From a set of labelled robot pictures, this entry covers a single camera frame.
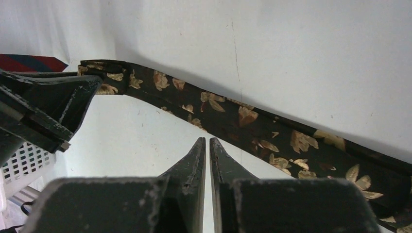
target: floral pattern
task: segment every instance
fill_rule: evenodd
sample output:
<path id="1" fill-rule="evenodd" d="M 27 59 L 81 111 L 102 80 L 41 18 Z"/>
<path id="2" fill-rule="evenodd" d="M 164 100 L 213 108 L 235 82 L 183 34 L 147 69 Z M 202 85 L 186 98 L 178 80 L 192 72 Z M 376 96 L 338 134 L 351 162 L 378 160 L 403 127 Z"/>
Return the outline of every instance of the floral pattern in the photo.
<path id="1" fill-rule="evenodd" d="M 359 180 L 357 180 L 359 175 L 359 168 L 359 164 L 356 164 L 355 166 L 351 167 L 346 173 L 346 179 L 354 183 L 355 186 L 362 192 L 362 194 L 368 200 L 382 197 L 382 193 L 366 191 L 372 185 L 371 178 L 368 175 L 362 176 L 361 178 L 359 178 Z"/>
<path id="2" fill-rule="evenodd" d="M 162 91 L 166 87 L 170 86 L 170 84 L 168 84 L 168 79 L 166 78 L 166 74 L 159 72 L 157 70 L 154 71 L 153 82 L 156 86 L 156 89 L 159 91 Z"/>
<path id="3" fill-rule="evenodd" d="M 300 154 L 300 151 L 308 151 L 309 146 L 319 149 L 318 142 L 313 137 L 307 136 L 296 130 L 292 131 L 291 146 L 293 150 Z"/>
<path id="4" fill-rule="evenodd" d="M 210 106 L 218 112 L 225 112 L 225 110 L 222 108 L 222 106 L 220 106 L 220 104 L 217 103 L 217 101 L 218 102 L 224 102 L 224 98 L 221 97 L 221 96 L 217 96 L 217 95 L 215 95 L 213 93 L 209 93 L 209 92 L 202 92 L 202 93 L 200 93 L 200 100 L 203 103 L 206 103 L 207 101 L 209 101 Z"/>
<path id="5" fill-rule="evenodd" d="M 99 75 L 103 79 L 97 94 L 126 94 L 148 102 L 295 178 L 346 178 L 374 204 L 371 207 L 374 211 L 378 210 L 378 218 L 398 211 L 399 200 L 412 199 L 405 196 L 411 195 L 409 190 L 405 192 L 405 189 L 400 188 L 411 186 L 410 174 L 405 174 L 405 171 L 412 171 L 412 165 L 344 138 L 218 96 L 162 72 L 132 63 L 82 61 L 78 73 Z M 405 227 L 412 223 L 410 213 L 402 211 L 394 219 L 396 222 L 390 225 L 397 227 L 399 232 L 410 229 Z"/>

